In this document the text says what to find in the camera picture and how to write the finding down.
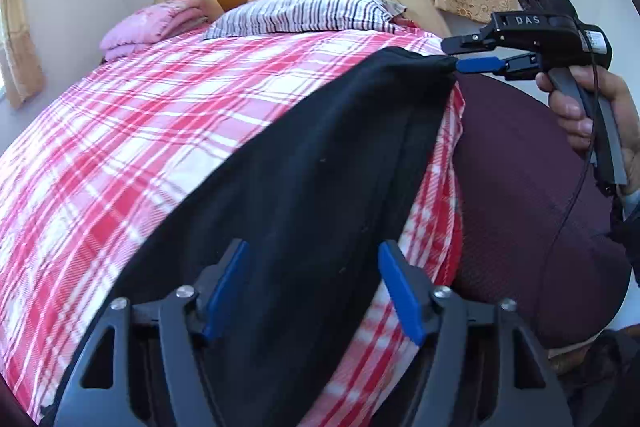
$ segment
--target human hand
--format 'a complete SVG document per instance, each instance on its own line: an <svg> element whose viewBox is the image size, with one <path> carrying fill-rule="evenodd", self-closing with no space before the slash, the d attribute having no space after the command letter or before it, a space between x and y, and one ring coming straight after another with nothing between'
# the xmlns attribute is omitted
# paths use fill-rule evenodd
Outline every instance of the human hand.
<svg viewBox="0 0 640 427"><path fill-rule="evenodd" d="M592 66L571 66L575 80L593 92ZM567 133L569 145L578 154L589 149L593 121L587 118L580 105L570 96L555 90L545 73L536 76L538 87L549 93L549 107L558 115L558 123ZM640 189L640 119L626 82L616 74L598 67L598 85L602 96L609 99L620 132L620 147L625 163L628 184L624 194Z"/></svg>

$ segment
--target pink blanket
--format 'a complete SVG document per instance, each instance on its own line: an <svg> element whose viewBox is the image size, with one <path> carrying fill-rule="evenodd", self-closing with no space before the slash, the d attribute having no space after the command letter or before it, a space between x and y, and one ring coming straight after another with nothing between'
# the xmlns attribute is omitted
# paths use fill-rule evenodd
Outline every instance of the pink blanket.
<svg viewBox="0 0 640 427"><path fill-rule="evenodd" d="M109 31L100 49L107 61L142 51L193 28L204 18L203 0L169 1L135 12Z"/></svg>

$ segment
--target metal bolt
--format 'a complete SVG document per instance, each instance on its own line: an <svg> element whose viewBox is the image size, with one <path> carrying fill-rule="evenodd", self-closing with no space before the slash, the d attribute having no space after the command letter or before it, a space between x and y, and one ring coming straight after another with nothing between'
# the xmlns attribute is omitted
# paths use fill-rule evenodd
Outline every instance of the metal bolt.
<svg viewBox="0 0 640 427"><path fill-rule="evenodd" d="M129 301L127 301L124 297L118 297L117 299L113 299L110 304L110 308L112 310L120 311L127 307Z"/></svg>
<svg viewBox="0 0 640 427"><path fill-rule="evenodd" d="M451 288L448 286L436 286L433 291L433 295L438 299L448 299L451 293Z"/></svg>
<svg viewBox="0 0 640 427"><path fill-rule="evenodd" d="M180 298L180 299L188 299L193 297L193 295L196 293L196 290L193 288L193 286L180 286L176 291L175 294Z"/></svg>
<svg viewBox="0 0 640 427"><path fill-rule="evenodd" d="M514 312L518 309L518 303L513 299L503 299L500 301L500 308L506 312Z"/></svg>

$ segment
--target red and white plaid bedspread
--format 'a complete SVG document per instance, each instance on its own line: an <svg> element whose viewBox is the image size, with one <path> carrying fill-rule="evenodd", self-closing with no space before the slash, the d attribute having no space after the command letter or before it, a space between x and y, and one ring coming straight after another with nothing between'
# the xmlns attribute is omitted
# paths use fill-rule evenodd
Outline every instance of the red and white plaid bedspread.
<svg viewBox="0 0 640 427"><path fill-rule="evenodd" d="M202 41L194 31L98 68L0 158L0 370L33 418L111 285L153 229L237 148L368 55L440 39L349 30ZM450 283L462 246L456 87L399 238ZM383 284L302 422L366 425L415 354Z"/></svg>

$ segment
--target sleeve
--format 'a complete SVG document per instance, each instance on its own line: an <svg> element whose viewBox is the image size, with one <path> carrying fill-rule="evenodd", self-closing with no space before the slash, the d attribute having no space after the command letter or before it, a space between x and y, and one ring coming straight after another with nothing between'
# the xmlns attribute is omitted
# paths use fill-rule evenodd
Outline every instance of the sleeve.
<svg viewBox="0 0 640 427"><path fill-rule="evenodd" d="M635 209L629 213L628 201L614 198L609 237L626 248L626 257L634 269L636 282L640 285L640 204L636 204Z"/></svg>

